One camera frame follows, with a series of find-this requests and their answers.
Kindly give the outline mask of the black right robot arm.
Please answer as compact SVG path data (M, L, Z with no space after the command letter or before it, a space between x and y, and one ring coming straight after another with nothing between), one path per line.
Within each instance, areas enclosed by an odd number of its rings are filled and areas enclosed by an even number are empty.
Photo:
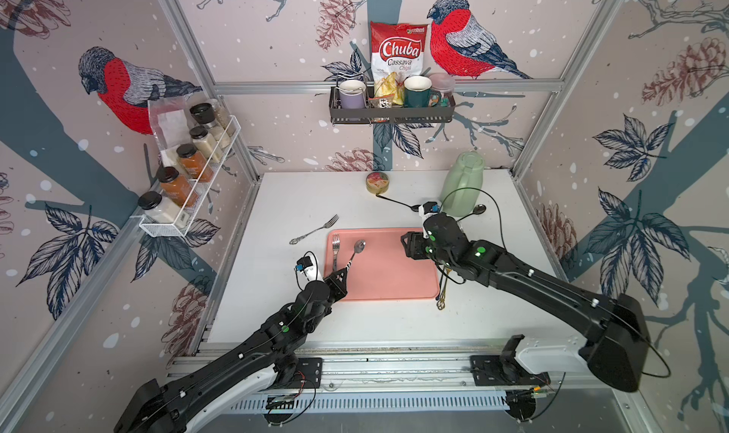
M571 372L583 364L613 389L639 389L651 340L635 298L627 294L610 298L577 288L529 266L491 241L471 241L459 223L444 213L430 215L423 230L405 233L401 243L408 258L431 260L466 281L517 296L586 339L582 348L563 351L559 358L552 349L542 347L535 364L529 364L524 335L512 336L499 357L487 366L505 383L516 385L522 378L544 372Z

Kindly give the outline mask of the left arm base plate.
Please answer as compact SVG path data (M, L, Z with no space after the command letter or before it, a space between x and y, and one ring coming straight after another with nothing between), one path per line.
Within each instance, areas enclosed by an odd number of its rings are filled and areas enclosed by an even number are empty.
M275 364L276 378L270 389L319 389L323 364L319 357L286 356Z

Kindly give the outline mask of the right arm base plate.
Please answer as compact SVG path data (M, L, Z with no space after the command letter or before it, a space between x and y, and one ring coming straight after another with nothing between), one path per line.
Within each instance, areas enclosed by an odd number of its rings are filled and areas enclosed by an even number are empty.
M477 387L545 387L551 378L547 372L531 373L516 361L516 348L525 338L513 335L500 354L478 354L469 358L470 372Z

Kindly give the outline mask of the white handled steel spoon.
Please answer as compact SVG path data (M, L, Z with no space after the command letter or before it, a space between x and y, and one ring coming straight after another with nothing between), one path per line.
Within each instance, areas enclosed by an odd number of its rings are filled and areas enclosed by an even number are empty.
M362 252L364 252L366 248L366 241L364 239L359 239L355 242L355 245L353 246L353 254L350 257L349 261L347 262L346 270L349 271L353 260Z

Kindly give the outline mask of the patterned handle steel fork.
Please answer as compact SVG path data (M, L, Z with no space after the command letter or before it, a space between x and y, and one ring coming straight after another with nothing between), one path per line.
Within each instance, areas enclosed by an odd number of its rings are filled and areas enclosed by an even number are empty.
M338 234L334 234L332 236L331 250L332 250L332 265L331 265L331 271L332 272L336 272L337 271L338 255L339 255L339 251L340 251L340 237L339 237Z

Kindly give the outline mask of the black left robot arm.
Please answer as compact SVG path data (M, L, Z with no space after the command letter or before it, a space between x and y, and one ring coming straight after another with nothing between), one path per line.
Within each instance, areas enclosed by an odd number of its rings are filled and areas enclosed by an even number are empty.
M248 395L278 389L296 375L295 351L332 305L347 296L349 268L309 282L294 302L271 315L249 338L207 366L163 385L137 389L115 432L197 432Z

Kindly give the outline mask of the pink plastic tray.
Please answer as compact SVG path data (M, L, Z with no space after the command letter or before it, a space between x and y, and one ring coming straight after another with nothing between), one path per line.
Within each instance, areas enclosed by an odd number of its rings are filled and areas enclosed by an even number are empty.
M347 276L347 301L433 299L439 291L439 275L430 260L412 260L401 243L408 228L340 229L330 232L326 243L325 273L332 269L333 238L340 239L336 261L339 269L353 257L361 239L366 248L354 257Z

